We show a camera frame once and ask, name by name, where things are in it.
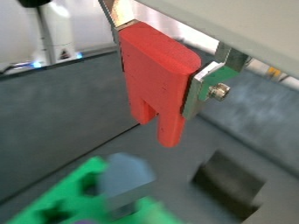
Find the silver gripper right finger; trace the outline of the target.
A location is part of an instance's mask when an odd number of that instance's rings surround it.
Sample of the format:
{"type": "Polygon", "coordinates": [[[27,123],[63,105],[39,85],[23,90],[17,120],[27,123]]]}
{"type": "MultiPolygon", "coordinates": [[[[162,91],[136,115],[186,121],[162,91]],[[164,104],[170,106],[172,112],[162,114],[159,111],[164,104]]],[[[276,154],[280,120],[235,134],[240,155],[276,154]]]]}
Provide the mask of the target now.
{"type": "Polygon", "coordinates": [[[250,57],[219,42],[215,58],[191,78],[191,85],[183,105],[182,115],[191,120],[208,99],[223,101],[230,93],[224,81],[234,78],[250,62],[250,57]]]}

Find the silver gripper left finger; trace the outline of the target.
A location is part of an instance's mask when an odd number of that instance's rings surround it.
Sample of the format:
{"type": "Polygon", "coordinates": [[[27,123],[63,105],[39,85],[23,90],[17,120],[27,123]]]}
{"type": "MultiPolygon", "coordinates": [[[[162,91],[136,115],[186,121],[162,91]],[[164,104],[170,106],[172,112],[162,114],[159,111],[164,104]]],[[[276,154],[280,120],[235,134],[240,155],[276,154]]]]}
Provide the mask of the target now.
{"type": "Polygon", "coordinates": [[[135,20],[131,0],[98,0],[111,25],[112,37],[118,43],[120,27],[135,20]]]}

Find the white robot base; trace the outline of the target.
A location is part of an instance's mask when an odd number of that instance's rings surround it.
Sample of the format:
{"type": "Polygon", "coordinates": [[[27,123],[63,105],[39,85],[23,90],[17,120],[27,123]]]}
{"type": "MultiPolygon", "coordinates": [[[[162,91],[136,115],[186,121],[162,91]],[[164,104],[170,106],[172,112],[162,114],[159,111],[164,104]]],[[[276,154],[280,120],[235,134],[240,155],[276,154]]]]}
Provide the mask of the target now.
{"type": "Polygon", "coordinates": [[[32,60],[15,62],[0,70],[0,76],[19,69],[36,69],[83,57],[75,50],[71,14],[53,0],[16,0],[32,14],[33,28],[39,32],[37,49],[32,60]]]}

